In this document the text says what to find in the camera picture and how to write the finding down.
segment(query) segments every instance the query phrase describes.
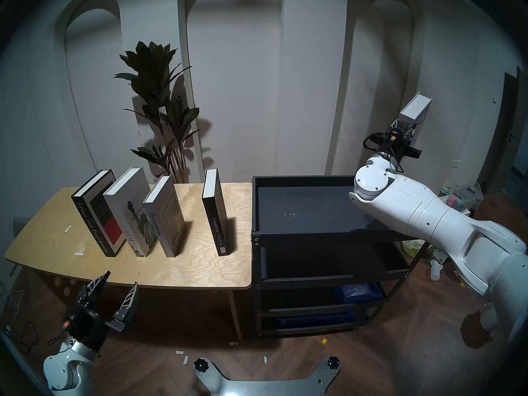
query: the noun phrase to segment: arched wall panel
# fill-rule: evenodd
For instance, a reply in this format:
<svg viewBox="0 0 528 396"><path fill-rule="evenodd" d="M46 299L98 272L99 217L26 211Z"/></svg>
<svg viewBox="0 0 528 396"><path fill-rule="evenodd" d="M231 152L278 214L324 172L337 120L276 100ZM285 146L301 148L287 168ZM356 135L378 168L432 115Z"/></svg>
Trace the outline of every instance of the arched wall panel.
<svg viewBox="0 0 528 396"><path fill-rule="evenodd" d="M116 0L84 0L66 29L64 47L77 116L96 170L112 169L119 177L148 162L130 149L143 145L123 82L113 78L126 69L119 6Z"/></svg>
<svg viewBox="0 0 528 396"><path fill-rule="evenodd" d="M280 0L185 0L204 168L223 181L272 175Z"/></svg>
<svg viewBox="0 0 528 396"><path fill-rule="evenodd" d="M413 32L412 11L403 2L377 0L361 10L353 28L331 174L355 174L372 154L363 148L363 139L384 132L398 118Z"/></svg>

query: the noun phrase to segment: book cover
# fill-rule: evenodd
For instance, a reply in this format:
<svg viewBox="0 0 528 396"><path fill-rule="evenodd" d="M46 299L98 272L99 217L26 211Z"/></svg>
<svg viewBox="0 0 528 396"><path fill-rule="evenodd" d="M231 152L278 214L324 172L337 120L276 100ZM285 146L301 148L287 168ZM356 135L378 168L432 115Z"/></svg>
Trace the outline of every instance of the book cover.
<svg viewBox="0 0 528 396"><path fill-rule="evenodd" d="M175 257L184 220L171 177L160 177L143 204L165 255Z"/></svg>
<svg viewBox="0 0 528 396"><path fill-rule="evenodd" d="M100 170L71 196L79 214L107 257L115 257L125 241L125 235L103 196L115 180L112 170Z"/></svg>
<svg viewBox="0 0 528 396"><path fill-rule="evenodd" d="M228 256L229 233L227 230L227 214L218 169L209 169L205 174L202 202L218 255Z"/></svg>
<svg viewBox="0 0 528 396"><path fill-rule="evenodd" d="M138 257L146 257L157 240L143 205L150 191L143 168L131 167L104 192L108 206Z"/></svg>

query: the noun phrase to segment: black metal cart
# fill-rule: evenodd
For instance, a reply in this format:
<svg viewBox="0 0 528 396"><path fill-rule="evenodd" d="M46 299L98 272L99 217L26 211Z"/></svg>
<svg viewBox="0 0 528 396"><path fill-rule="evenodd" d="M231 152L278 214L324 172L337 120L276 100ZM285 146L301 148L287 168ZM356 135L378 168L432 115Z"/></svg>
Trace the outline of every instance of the black metal cart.
<svg viewBox="0 0 528 396"><path fill-rule="evenodd" d="M253 292L259 336L344 331L367 325L401 287L408 264L395 241L411 240L349 199L353 176L254 177ZM381 282L394 281L385 291ZM334 287L377 283L381 299L339 303ZM284 317L353 312L353 321L281 327Z"/></svg>

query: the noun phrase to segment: metal base plate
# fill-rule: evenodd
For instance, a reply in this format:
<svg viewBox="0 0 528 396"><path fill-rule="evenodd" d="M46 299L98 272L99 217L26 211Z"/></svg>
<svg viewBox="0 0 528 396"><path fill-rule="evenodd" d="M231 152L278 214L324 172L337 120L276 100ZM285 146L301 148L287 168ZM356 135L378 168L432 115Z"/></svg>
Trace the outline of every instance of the metal base plate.
<svg viewBox="0 0 528 396"><path fill-rule="evenodd" d="M332 355L326 356L309 377L297 380L229 380L206 357L198 358L193 366L211 396L324 396L340 370L339 359Z"/></svg>

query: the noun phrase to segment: plastic bag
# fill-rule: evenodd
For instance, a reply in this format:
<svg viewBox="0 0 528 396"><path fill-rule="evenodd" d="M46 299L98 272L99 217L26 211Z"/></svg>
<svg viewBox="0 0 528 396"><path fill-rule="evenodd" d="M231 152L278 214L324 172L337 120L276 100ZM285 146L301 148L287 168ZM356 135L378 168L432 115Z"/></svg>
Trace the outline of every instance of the plastic bag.
<svg viewBox="0 0 528 396"><path fill-rule="evenodd" d="M416 257L416 254L418 254L418 251L420 251L420 248L422 248L422 245L424 243L425 241L423 240L410 240L402 241L401 245L407 255L410 255L411 257Z"/></svg>
<svg viewBox="0 0 528 396"><path fill-rule="evenodd" d="M372 293L368 284L343 285L341 288L343 289L345 297L355 297L357 295Z"/></svg>

